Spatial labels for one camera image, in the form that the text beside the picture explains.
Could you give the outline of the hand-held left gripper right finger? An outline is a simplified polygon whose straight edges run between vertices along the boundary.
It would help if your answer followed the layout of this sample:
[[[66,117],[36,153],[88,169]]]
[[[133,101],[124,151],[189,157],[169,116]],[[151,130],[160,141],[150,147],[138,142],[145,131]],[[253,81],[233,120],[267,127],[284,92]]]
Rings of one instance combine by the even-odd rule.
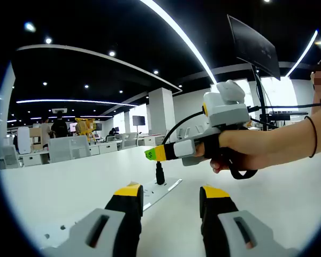
[[[230,195],[210,185],[200,187],[201,235],[206,256],[298,256],[299,250],[275,241],[272,229]]]

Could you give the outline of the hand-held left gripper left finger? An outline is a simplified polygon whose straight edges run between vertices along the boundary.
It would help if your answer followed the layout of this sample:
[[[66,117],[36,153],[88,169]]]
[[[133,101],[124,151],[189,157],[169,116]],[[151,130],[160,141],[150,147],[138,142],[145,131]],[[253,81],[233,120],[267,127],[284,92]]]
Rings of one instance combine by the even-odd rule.
[[[97,208],[70,228],[58,247],[44,256],[136,256],[142,231],[143,186],[129,184],[114,192],[105,208]]]

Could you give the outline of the person's right hand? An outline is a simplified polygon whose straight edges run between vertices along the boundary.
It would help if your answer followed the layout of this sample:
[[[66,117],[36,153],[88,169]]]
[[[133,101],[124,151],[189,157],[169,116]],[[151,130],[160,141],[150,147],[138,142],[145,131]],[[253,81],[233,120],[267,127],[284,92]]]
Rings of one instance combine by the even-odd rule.
[[[252,131],[224,131],[218,136],[218,143],[213,145],[218,145],[217,152],[213,153],[213,150],[208,152],[213,155],[210,161],[210,165],[214,173],[219,173],[221,170],[228,170],[228,162],[219,153],[222,149],[231,149],[234,152],[230,155],[230,159],[235,166],[241,170],[256,170],[259,169],[257,164],[254,164],[255,154],[248,147],[250,146]]]

